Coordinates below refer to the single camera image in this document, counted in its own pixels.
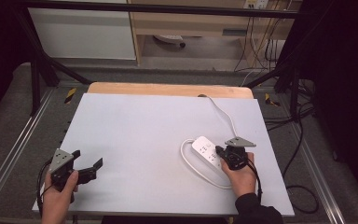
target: white power strip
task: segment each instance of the white power strip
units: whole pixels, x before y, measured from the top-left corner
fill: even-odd
[[[206,137],[201,136],[196,139],[191,145],[196,154],[205,164],[213,169],[223,179],[227,178],[227,175],[222,170],[222,164],[220,163],[220,157],[216,154],[216,145],[208,140]]]

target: white cabinet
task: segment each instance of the white cabinet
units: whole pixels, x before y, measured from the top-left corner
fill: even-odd
[[[135,60],[128,12],[30,8],[30,13],[45,52],[53,58]]]

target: human hand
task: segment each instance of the human hand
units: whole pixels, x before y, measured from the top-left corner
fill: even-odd
[[[66,181],[65,187],[61,192],[53,187],[51,174],[48,172],[45,178],[45,191],[43,194],[43,216],[42,224],[62,224],[65,223],[66,214],[73,191],[77,191],[76,183],[78,171],[73,171]]]
[[[254,163],[255,154],[252,152],[247,152],[247,153],[248,153],[248,159],[252,163]],[[255,193],[256,177],[255,177],[255,173],[249,167],[249,165],[252,165],[250,162],[248,162],[250,164],[243,167],[242,169],[233,171],[228,168],[227,163],[223,159],[221,159],[220,161],[222,163],[222,170],[228,176],[231,182],[232,190],[234,191],[237,197],[240,197],[241,195],[247,193]]]

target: electrical socket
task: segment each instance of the electrical socket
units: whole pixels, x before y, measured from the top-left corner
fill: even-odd
[[[222,170],[222,164],[220,163],[220,157],[216,154],[216,145],[208,140],[206,137],[201,136],[196,139],[191,145],[196,154],[205,164],[213,169],[223,179],[227,178],[227,175]]]
[[[255,4],[255,9],[266,9],[269,0],[257,0]]]
[[[257,0],[246,0],[243,8],[255,9],[257,5]]]

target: white table surface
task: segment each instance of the white table surface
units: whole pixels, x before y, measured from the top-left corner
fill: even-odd
[[[263,187],[262,204],[293,216],[257,100],[214,98],[233,119],[239,136],[254,142]],[[86,93],[61,149],[81,151],[75,169],[103,158],[97,179],[79,186],[69,210],[93,215],[232,216],[236,197],[192,171],[180,154],[186,139],[206,136],[216,145],[232,137],[230,121],[208,98]],[[225,185],[184,147],[203,174]]]

